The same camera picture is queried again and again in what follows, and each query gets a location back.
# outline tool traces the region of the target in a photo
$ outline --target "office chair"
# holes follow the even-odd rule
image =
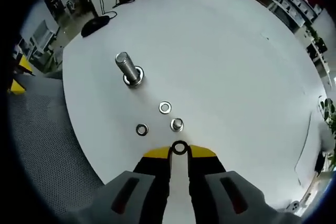
[[[8,114],[27,175],[58,215],[89,204],[103,183],[76,139],[62,81],[23,74],[15,78],[26,92],[8,94]]]

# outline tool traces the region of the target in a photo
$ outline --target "desk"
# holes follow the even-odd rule
[[[133,170],[152,148],[185,140],[216,152],[271,206],[300,200],[309,184],[299,184],[295,166],[325,91],[282,21],[255,0],[136,0],[114,10],[107,26],[78,35],[63,54],[71,123],[101,180]],[[122,51],[145,72],[137,89],[126,87],[114,62]],[[161,101],[171,103],[170,114],[159,112]],[[170,129],[176,117],[181,133]],[[140,123],[149,126],[146,136],[135,132]],[[312,161],[318,151],[306,150]],[[166,223],[192,222],[185,161],[173,157]]]

